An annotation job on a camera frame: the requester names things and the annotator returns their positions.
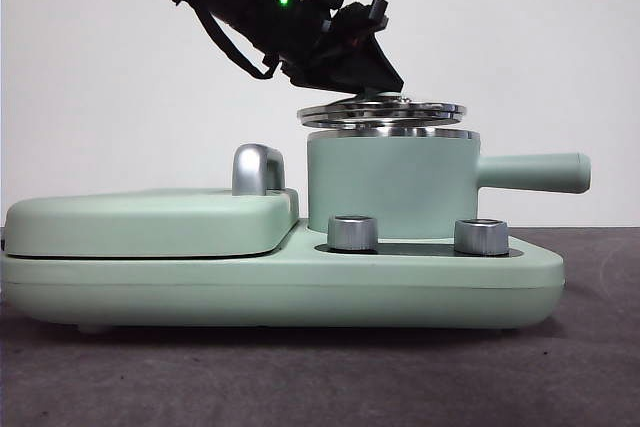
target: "mint green appliance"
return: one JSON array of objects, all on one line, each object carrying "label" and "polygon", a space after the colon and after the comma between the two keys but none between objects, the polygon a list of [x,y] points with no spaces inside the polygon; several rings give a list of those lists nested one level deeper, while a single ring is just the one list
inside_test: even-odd
[{"label": "mint green appliance", "polygon": [[548,317],[558,255],[476,219],[481,187],[583,192],[581,154],[480,157],[464,109],[397,94],[306,109],[310,219],[278,151],[231,189],[35,199],[9,210],[2,289],[27,315],[118,325],[517,328]]}]

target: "silver knob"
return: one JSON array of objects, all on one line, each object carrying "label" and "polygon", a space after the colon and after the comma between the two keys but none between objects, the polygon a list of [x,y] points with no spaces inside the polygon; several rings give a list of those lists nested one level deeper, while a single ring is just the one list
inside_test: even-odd
[{"label": "silver knob", "polygon": [[458,220],[454,249],[486,257],[509,253],[509,226],[500,220]]},{"label": "silver knob", "polygon": [[372,217],[340,215],[329,219],[327,245],[331,249],[359,252],[378,248],[378,222]]}]

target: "silver latch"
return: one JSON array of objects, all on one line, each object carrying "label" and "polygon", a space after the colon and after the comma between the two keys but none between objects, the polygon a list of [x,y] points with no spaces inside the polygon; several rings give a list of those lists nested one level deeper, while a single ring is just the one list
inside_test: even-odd
[{"label": "silver latch", "polygon": [[260,144],[246,144],[233,159],[233,195],[267,195],[284,190],[284,159],[280,151]]}]

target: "white wall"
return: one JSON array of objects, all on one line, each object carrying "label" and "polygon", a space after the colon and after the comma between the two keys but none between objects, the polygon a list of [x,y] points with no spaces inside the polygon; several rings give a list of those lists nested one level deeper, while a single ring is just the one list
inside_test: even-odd
[{"label": "white wall", "polygon": [[[379,39],[406,91],[467,105],[485,154],[592,157],[590,193],[486,190],[481,215],[640,225],[640,0],[389,1]],[[3,216],[34,196],[228,186],[245,142],[282,150],[306,195],[295,113],[339,95],[248,78],[169,0],[2,9]]]}]

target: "gray tabletop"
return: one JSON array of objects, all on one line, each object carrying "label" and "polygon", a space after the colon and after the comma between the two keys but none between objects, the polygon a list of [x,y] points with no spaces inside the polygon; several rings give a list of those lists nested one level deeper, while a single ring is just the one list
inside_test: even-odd
[{"label": "gray tabletop", "polygon": [[640,229],[514,229],[563,255],[518,331],[121,328],[3,306],[6,426],[637,426]]}]

